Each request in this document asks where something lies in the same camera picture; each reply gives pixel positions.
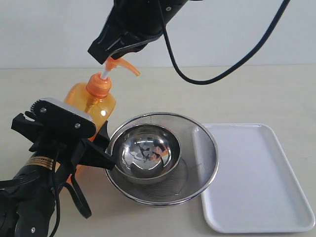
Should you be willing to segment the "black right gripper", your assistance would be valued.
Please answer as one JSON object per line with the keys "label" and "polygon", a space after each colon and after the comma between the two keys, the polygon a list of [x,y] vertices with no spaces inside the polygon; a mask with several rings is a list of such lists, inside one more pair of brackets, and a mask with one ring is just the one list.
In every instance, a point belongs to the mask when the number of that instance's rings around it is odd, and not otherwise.
{"label": "black right gripper", "polygon": [[115,0],[100,35],[88,53],[100,64],[141,51],[162,35],[161,18],[168,23],[186,0]]}

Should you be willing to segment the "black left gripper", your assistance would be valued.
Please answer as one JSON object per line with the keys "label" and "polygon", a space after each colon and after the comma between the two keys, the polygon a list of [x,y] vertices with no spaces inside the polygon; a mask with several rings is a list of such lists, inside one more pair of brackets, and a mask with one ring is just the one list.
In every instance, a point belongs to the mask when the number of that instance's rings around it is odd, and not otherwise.
{"label": "black left gripper", "polygon": [[105,150],[110,143],[108,121],[99,129],[93,142],[78,136],[63,134],[45,126],[35,114],[20,113],[13,120],[11,129],[32,142],[32,156],[10,181],[12,187],[52,187],[52,166],[55,160],[64,160],[64,154],[75,149],[75,164],[112,170],[116,158]]}

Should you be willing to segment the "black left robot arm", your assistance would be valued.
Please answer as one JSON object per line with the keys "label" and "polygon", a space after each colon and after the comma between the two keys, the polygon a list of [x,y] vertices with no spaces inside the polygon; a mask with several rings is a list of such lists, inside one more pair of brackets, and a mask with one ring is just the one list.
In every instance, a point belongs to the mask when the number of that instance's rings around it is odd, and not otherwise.
{"label": "black left robot arm", "polygon": [[32,142],[32,156],[10,180],[0,183],[0,234],[3,237],[52,237],[51,216],[60,216],[59,194],[66,188],[84,218],[91,209],[75,179],[77,166],[111,170],[115,159],[106,154],[107,124],[90,141],[94,124],[78,116],[40,117],[18,114],[11,127]]}

